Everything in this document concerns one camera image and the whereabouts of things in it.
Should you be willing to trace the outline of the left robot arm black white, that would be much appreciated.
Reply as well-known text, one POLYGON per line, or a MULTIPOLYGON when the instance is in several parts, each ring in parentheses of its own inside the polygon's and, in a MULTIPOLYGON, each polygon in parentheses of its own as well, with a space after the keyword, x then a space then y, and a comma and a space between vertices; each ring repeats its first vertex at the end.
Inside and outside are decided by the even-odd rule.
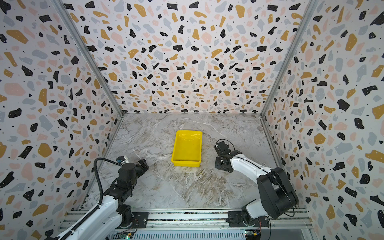
POLYGON ((96 158, 94 161, 95 179, 100 196, 98 203, 76 223, 56 237, 47 240, 104 240, 117 228, 132 230, 140 227, 140 221, 132 213, 132 207, 125 201, 133 195, 138 178, 149 170, 145 159, 136 164, 121 156, 116 161, 96 158), (118 177, 107 190, 103 190, 98 170, 98 162, 104 161, 119 167, 118 177))

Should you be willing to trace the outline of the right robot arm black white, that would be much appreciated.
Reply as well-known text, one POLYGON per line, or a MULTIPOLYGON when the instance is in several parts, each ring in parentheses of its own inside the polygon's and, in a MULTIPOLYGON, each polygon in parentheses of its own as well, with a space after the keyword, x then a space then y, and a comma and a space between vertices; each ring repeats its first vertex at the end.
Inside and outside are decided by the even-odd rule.
POLYGON ((214 148, 218 154, 216 169, 228 173, 239 172, 257 184, 260 198, 242 207, 241 223, 254 226, 261 222, 260 217, 276 219, 298 204, 298 196, 282 168, 264 167, 240 151, 231 150, 222 139, 217 141, 214 148))

